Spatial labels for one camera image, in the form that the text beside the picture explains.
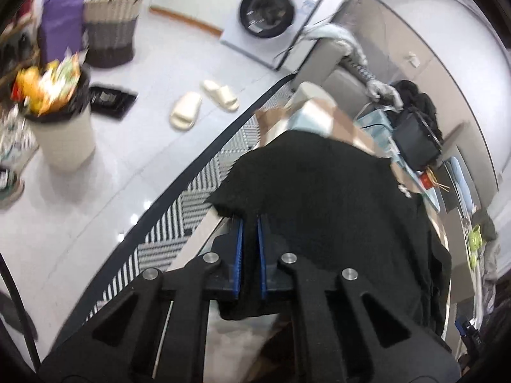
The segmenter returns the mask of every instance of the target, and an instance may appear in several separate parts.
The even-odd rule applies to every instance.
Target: purple bag
[[[82,49],[84,0],[43,0],[39,47],[44,63],[62,61],[65,51]]]

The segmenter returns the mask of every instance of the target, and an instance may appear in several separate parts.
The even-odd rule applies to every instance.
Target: metal screw
[[[158,276],[158,269],[149,267],[142,272],[142,276],[144,279],[152,280]]]
[[[220,259],[220,256],[218,256],[218,254],[215,252],[208,252],[208,253],[205,253],[202,258],[204,259],[204,262],[206,262],[206,263],[215,263],[217,260]]]
[[[358,278],[358,272],[355,271],[352,267],[347,267],[342,271],[342,277],[348,281],[354,281]]]
[[[288,253],[285,253],[284,255],[282,255],[280,257],[280,259],[284,263],[291,264],[291,263],[295,263],[298,260],[298,257],[294,253],[288,252]]]

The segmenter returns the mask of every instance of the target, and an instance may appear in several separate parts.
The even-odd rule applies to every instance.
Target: floor
[[[37,152],[20,200],[0,213],[0,251],[39,333],[41,357],[119,234],[247,107],[283,75],[175,20],[141,15],[128,65],[93,70],[91,82],[125,86],[139,98],[122,122],[94,116],[94,155],[74,174],[52,171]],[[173,102],[213,79],[239,94],[228,113],[203,98],[188,132],[168,122]],[[24,347],[21,335],[15,336]]]

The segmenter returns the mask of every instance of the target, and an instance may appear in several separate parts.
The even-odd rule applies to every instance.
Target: cream slipper
[[[189,130],[195,124],[201,103],[202,97],[198,93],[185,93],[176,101],[170,112],[170,124],[178,130]]]
[[[240,107],[238,97],[234,95],[229,86],[220,86],[212,80],[202,82],[202,88],[213,101],[227,111],[234,112]]]

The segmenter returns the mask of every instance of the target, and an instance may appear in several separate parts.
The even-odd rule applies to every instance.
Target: washing machine
[[[320,0],[241,0],[220,41],[278,69]]]

